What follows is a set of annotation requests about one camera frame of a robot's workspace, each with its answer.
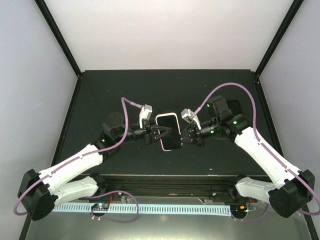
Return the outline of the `beige cased phone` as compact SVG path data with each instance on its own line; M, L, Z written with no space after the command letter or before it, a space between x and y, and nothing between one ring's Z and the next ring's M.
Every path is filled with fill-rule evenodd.
M181 130L177 114L175 112L158 114L155 122L159 126L158 133L161 135L162 150L169 152L181 149Z

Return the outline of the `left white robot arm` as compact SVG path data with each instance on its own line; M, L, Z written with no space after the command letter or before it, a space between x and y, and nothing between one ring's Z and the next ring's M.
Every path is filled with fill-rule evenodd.
M179 135L176 122L167 120L166 116L158 115L151 120L150 113L141 110L139 122L129 125L127 113L111 113L103 123L100 136L78 153L50 168L39 172L30 169L24 173L13 212L20 215L18 206L23 205L24 215L38 221L55 207L70 201L92 197L101 200L107 195L108 188L99 174L94 173L80 180L74 178L102 164L119 151L125 141L144 139L147 144L155 141L163 144Z

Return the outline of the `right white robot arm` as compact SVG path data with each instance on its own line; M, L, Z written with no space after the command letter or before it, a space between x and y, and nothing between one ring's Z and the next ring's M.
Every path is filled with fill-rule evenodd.
M200 122L190 109L181 112L181 117L189 124L181 132L181 141L200 147L204 146L205 138L221 134L243 149L271 180L239 177L227 189L230 200L254 198L270 204L283 218L289 218L313 199L315 176L310 170L301 171L282 157L248 125L242 114L233 114L223 96L212 97L205 104L211 116L208 121Z

